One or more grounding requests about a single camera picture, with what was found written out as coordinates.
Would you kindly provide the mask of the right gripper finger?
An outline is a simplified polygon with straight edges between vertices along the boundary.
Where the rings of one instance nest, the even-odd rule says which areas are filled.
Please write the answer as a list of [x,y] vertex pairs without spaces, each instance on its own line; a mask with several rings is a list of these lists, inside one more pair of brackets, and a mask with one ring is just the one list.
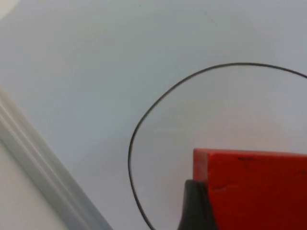
[[205,182],[186,180],[178,230],[216,230]]

